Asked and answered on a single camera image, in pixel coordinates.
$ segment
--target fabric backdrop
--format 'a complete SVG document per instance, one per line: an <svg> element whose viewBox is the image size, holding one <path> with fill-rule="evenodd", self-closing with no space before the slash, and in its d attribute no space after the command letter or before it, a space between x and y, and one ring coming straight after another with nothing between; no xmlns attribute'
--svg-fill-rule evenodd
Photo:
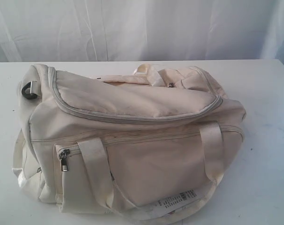
<svg viewBox="0 0 284 225"><path fill-rule="evenodd" d="M0 0L0 62L265 58L284 0Z"/></svg>

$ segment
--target white table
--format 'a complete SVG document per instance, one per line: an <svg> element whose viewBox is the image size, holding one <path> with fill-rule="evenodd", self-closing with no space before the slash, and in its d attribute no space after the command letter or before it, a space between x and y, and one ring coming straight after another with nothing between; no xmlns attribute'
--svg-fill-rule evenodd
<svg viewBox="0 0 284 225"><path fill-rule="evenodd" d="M247 110L246 138L209 203L179 224L284 225L284 66L278 60L152 62L207 70ZM11 172L19 130L16 86L32 63L0 63L0 225L129 224L114 215L61 214L20 192ZM97 77L131 74L141 62L48 62Z"/></svg>

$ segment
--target canvas bag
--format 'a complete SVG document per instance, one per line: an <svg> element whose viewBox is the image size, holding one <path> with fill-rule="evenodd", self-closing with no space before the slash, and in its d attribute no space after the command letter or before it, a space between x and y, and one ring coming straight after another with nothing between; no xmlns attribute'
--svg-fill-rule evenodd
<svg viewBox="0 0 284 225"><path fill-rule="evenodd" d="M37 64L18 94L13 172L61 212L174 223L206 204L243 141L243 106L198 67L90 79Z"/></svg>

